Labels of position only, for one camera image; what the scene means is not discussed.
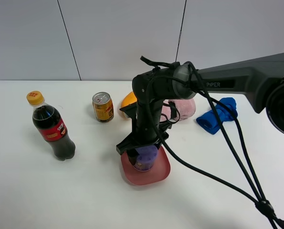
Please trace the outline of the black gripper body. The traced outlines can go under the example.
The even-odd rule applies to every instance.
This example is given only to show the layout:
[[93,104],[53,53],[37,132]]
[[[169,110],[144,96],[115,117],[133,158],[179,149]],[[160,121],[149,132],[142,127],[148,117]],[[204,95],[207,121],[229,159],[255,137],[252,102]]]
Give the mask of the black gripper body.
[[116,145],[120,155],[144,146],[161,146],[161,140],[168,138],[167,129],[172,127],[167,121],[160,122],[162,107],[163,100],[154,100],[150,104],[137,101],[120,108],[121,112],[131,118],[132,125],[131,133]]

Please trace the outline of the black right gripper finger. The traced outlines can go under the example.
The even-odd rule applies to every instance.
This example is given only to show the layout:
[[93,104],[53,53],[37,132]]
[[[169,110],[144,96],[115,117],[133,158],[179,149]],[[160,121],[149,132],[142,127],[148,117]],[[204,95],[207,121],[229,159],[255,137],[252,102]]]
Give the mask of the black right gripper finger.
[[137,161],[137,151],[135,149],[131,149],[127,151],[128,160],[131,165],[135,165]]

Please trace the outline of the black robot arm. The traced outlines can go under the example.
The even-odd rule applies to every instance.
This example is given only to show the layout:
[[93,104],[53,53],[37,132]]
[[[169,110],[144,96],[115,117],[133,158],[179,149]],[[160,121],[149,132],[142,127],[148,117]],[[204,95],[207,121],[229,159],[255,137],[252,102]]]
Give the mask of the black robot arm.
[[122,110],[132,120],[131,133],[116,146],[119,154],[143,146],[160,146],[155,127],[167,138],[169,124],[161,124],[163,102],[191,99],[197,91],[243,94],[256,113],[266,110],[271,123],[284,133],[284,53],[225,64],[193,73],[188,63],[141,61],[151,66],[132,81],[137,101]]

